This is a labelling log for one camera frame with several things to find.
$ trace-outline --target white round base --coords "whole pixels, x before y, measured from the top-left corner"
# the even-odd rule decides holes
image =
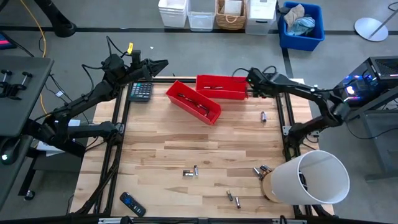
[[[370,41],[383,41],[388,37],[388,29],[383,26],[377,33],[372,37],[370,35],[381,25],[382,23],[373,18],[361,18],[355,22],[355,31],[364,39]]]

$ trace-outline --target wicker basket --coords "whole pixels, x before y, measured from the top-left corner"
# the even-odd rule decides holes
[[[242,0],[242,16],[230,16],[222,14],[221,9],[225,4],[225,0],[216,0],[216,21],[221,29],[238,30],[243,29],[246,22],[246,1]]]

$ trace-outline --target yellow tag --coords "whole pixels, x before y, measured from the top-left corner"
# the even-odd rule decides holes
[[[129,44],[129,48],[127,49],[127,53],[129,53],[130,55],[131,55],[131,52],[132,52],[132,46],[133,45],[134,45],[133,43],[130,43]]]

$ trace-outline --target gray floor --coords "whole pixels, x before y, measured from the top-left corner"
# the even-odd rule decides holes
[[[156,0],[54,0],[62,12],[79,27],[163,27]],[[369,16],[384,19],[391,13],[387,5],[394,1],[380,0],[306,0],[323,9],[326,30],[353,30],[353,24],[360,17]],[[49,26],[48,20],[34,4],[27,1],[42,26]],[[35,26],[25,13],[19,1],[12,1],[0,13],[0,25]],[[390,30],[398,30],[398,19],[387,24]],[[7,32],[12,38],[35,55],[38,50],[38,32]],[[80,65],[97,66],[107,55],[105,37],[109,35],[117,46],[127,48],[134,42],[135,49],[142,50],[143,57],[168,59],[170,65],[161,75],[194,76],[198,74],[229,75],[238,67],[259,67],[275,65],[284,73],[284,59],[279,47],[278,35],[256,37],[245,34],[165,34],[165,33],[76,33],[67,39],[60,39],[53,33],[46,33],[48,57],[55,60],[53,73],[72,98],[89,90],[89,81]],[[398,35],[391,35],[380,43],[371,43],[357,35],[327,35],[317,49],[310,52],[289,50],[295,78],[304,78],[307,84],[333,87],[344,76],[369,56],[398,55]],[[15,49],[0,51],[1,55],[24,55]],[[101,72],[91,72],[95,82],[102,79]],[[43,91],[45,107],[52,110],[62,104],[56,96]],[[312,106],[313,115],[318,111]],[[39,104],[32,117],[41,115]],[[93,109],[87,112],[93,117]],[[360,123],[350,124],[357,135],[365,133]],[[398,180],[383,180],[366,183],[366,174],[379,171],[372,141],[359,140],[348,132],[346,126],[330,128],[322,132],[321,149],[337,156],[346,166],[351,190],[347,198],[334,206],[337,215],[343,218],[397,223]],[[18,177],[12,194],[0,211],[0,220],[10,218],[42,217],[63,215],[67,200],[74,191],[76,173],[41,172],[35,178],[32,189],[37,192],[35,200],[23,202],[16,196],[23,175]]]

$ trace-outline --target white cylinder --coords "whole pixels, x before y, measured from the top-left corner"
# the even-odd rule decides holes
[[[299,177],[305,177],[305,190]],[[349,177],[344,165],[325,151],[310,151],[272,171],[272,193],[291,205],[334,204],[349,192]]]

